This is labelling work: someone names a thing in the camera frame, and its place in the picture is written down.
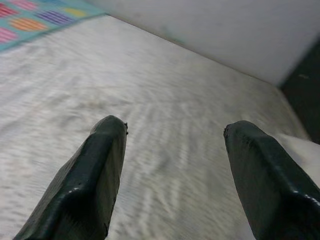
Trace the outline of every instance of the dark green plastic arm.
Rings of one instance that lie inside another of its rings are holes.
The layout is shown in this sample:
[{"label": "dark green plastic arm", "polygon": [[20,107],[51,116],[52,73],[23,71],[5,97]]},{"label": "dark green plastic arm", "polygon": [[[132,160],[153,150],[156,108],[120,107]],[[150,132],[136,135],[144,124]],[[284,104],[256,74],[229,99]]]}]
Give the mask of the dark green plastic arm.
[{"label": "dark green plastic arm", "polygon": [[126,148],[127,125],[99,121],[58,171],[14,240],[103,240],[108,235]]}]

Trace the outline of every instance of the teal fabric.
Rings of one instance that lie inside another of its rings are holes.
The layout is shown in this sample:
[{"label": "teal fabric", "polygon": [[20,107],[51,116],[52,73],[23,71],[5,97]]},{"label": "teal fabric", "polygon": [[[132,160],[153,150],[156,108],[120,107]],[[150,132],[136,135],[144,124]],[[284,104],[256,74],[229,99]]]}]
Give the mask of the teal fabric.
[{"label": "teal fabric", "polygon": [[104,13],[82,0],[0,0],[0,51]]}]

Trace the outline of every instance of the bed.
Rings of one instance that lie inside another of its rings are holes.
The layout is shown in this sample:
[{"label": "bed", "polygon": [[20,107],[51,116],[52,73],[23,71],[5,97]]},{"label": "bed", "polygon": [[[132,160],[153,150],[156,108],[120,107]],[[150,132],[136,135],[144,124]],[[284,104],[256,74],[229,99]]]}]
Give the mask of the bed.
[{"label": "bed", "polygon": [[110,240],[240,239],[223,131],[308,139],[274,86],[111,16],[0,53],[0,240],[107,115],[128,122]]}]

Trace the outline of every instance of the black object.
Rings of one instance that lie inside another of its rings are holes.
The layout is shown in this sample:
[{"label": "black object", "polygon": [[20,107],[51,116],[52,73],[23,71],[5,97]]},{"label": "black object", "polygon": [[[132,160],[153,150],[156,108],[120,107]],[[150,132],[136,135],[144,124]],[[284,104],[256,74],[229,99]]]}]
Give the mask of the black object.
[{"label": "black object", "polygon": [[257,240],[320,240],[320,190],[281,145],[248,121],[224,130],[236,190]]},{"label": "black object", "polygon": [[99,121],[58,171],[14,240],[104,240],[116,201],[127,125]]},{"label": "black object", "polygon": [[312,141],[320,144],[320,39],[281,86],[281,90]]}]

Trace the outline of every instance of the white wall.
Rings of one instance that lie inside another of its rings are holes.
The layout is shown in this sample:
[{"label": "white wall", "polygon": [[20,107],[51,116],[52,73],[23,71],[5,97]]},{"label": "white wall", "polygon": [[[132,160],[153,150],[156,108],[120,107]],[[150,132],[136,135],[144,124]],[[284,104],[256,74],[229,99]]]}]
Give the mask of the white wall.
[{"label": "white wall", "polygon": [[280,84],[320,33],[320,0],[89,0],[112,16]]}]

